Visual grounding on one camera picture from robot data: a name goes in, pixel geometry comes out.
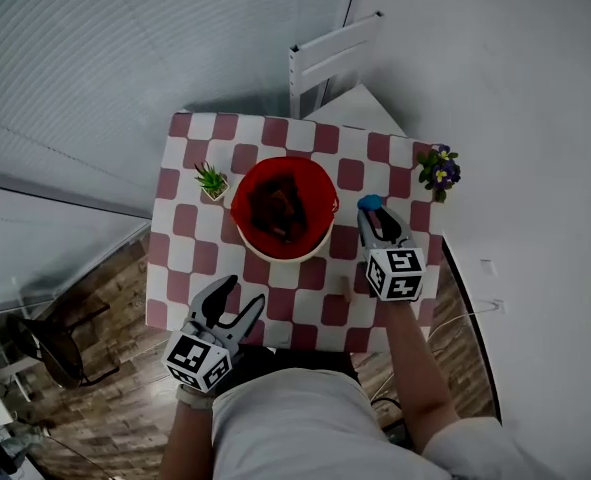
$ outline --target potted succulent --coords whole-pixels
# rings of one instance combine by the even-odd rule
[[[221,172],[217,172],[215,167],[209,165],[208,162],[202,162],[201,166],[195,164],[197,169],[197,176],[195,179],[202,186],[202,190],[213,201],[219,200],[228,190],[228,183]]]
[[[424,187],[433,191],[438,203],[446,201],[446,191],[461,179],[461,169],[455,163],[458,156],[445,145],[439,146],[437,151],[431,149],[428,155],[421,151],[417,153],[417,161],[423,167],[419,173],[419,182],[426,183]]]

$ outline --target wall outlet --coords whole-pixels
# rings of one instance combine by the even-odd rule
[[[493,260],[481,259],[479,260],[479,263],[484,274],[488,277],[497,277],[497,268],[495,267],[495,262]]]
[[[506,314],[506,302],[501,299],[493,299],[492,302],[497,305],[497,311]]]

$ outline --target chair backrest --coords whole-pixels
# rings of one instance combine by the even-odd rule
[[[44,363],[50,376],[66,389],[75,389],[84,379],[79,349],[66,330],[49,321],[9,315],[6,327],[11,340],[24,354]]]
[[[292,118],[300,118],[302,93],[335,75],[352,71],[364,62],[383,19],[384,15],[376,12],[347,27],[290,48],[288,61]]]

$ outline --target human arm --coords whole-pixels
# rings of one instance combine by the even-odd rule
[[[435,434],[459,417],[408,303],[387,304],[386,333],[399,403],[413,442],[421,452]]]
[[[177,403],[175,422],[164,451],[161,480],[206,480],[213,477],[213,413]]]

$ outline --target white shirt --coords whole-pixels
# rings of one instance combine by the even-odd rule
[[[282,370],[221,395],[213,449],[222,480],[558,478],[493,418],[448,426],[422,456],[392,445],[359,384],[324,370]]]

